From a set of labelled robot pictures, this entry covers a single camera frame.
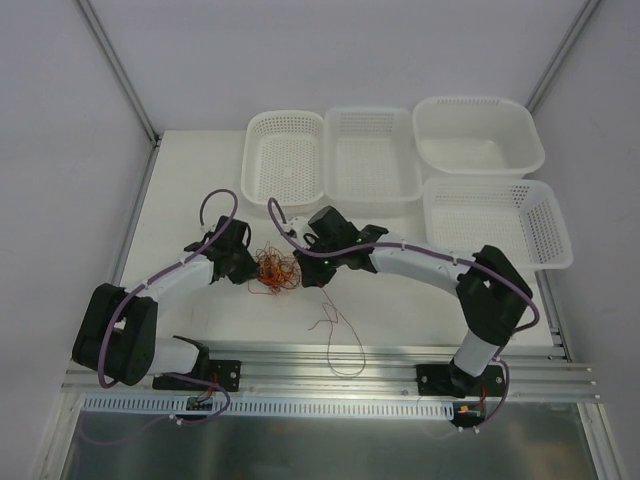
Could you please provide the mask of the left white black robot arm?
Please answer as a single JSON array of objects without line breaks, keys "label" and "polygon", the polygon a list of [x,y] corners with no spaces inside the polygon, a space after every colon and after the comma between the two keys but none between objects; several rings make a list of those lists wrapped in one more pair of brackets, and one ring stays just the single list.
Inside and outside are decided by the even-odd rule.
[{"label": "left white black robot arm", "polygon": [[221,216],[215,229],[184,248],[174,263],[132,287],[103,283],[93,291],[72,347],[72,360],[109,388],[158,378],[155,387],[199,389],[214,379],[209,348],[158,335],[158,320],[192,293],[221,279],[242,285],[259,265],[249,252],[248,223]]}]

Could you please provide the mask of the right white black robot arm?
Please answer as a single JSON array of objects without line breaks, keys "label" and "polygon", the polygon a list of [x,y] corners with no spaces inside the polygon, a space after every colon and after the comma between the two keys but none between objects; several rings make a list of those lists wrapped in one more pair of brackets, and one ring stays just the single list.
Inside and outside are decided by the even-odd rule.
[{"label": "right white black robot arm", "polygon": [[322,288],[346,266],[372,274],[415,280],[454,296],[467,333],[443,373],[428,378],[444,395],[463,398],[480,388],[490,362],[507,345],[533,294],[497,247],[486,245],[469,256],[412,244],[385,227],[357,228],[334,207],[310,219],[286,223],[303,287]]}]

